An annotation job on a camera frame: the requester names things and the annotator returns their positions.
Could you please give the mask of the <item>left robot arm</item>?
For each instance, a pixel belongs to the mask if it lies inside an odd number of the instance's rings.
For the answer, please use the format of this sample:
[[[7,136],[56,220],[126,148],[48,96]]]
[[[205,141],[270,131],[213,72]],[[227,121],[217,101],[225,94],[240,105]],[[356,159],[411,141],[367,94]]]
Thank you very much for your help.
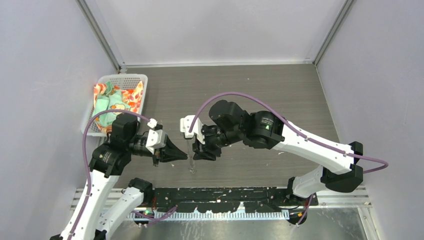
[[[70,221],[51,239],[109,240],[135,208],[148,207],[153,202],[152,183],[136,177],[119,200],[103,213],[110,192],[132,156],[149,157],[154,166],[187,160],[187,154],[172,143],[155,119],[127,110],[116,113],[107,141],[92,152],[90,160],[86,151],[88,130],[84,130],[82,154],[86,183]]]

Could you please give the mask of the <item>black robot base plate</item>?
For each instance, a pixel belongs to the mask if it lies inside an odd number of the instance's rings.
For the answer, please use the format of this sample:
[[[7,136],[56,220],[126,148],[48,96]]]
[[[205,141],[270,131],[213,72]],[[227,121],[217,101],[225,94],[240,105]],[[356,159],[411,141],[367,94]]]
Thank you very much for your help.
[[[143,207],[178,213],[234,213],[244,207],[246,213],[276,213],[305,207],[307,198],[288,194],[278,187],[157,187]]]

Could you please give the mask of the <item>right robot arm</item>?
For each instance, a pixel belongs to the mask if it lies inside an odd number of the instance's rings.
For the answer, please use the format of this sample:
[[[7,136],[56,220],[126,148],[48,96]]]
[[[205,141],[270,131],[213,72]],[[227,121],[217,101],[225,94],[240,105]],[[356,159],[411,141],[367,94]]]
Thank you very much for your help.
[[[248,113],[226,100],[216,102],[208,115],[213,125],[203,124],[194,115],[180,119],[180,132],[186,139],[195,138],[194,160],[215,161],[222,148],[242,142],[254,149],[287,152],[318,164],[311,172],[288,180],[285,198],[291,205],[299,205],[326,189],[351,193],[363,182],[363,168],[352,156],[363,153],[359,142],[336,143],[281,120],[270,111]]]

